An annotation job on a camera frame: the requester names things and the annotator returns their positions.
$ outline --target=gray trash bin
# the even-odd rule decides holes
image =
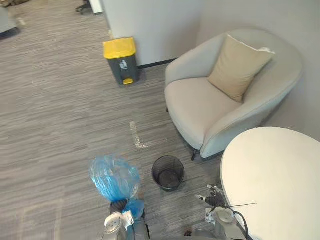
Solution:
[[[118,84],[132,84],[139,80],[133,37],[105,41],[103,52]]]

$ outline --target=round table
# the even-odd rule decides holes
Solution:
[[[258,240],[320,239],[320,142],[279,127],[238,135],[221,162],[230,206]]]

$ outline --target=white wall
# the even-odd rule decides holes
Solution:
[[[138,65],[174,59],[196,45],[205,0],[101,0],[114,38],[134,37]]]
[[[99,0],[90,0],[92,11],[94,14],[102,13],[102,7]]]
[[[230,30],[272,32],[302,54],[305,74],[267,126],[291,128],[320,141],[320,1],[208,0],[197,44]]]

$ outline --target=baseboard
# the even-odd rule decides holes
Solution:
[[[151,68],[151,67],[155,67],[155,66],[159,66],[159,65],[163,65],[163,64],[169,64],[169,63],[173,62],[174,60],[176,60],[176,58],[165,60],[165,61],[158,61],[158,62],[146,64],[146,65],[140,65],[140,66],[138,66],[138,69],[146,69],[146,68]]]
[[[19,33],[21,33],[21,30],[19,28],[17,27],[11,28],[8,31],[0,33],[0,40],[11,38],[15,35],[18,35]]]

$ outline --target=yellow lid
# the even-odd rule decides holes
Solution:
[[[103,43],[103,55],[105,59],[119,59],[132,56],[136,53],[136,45],[133,37],[119,38]]]

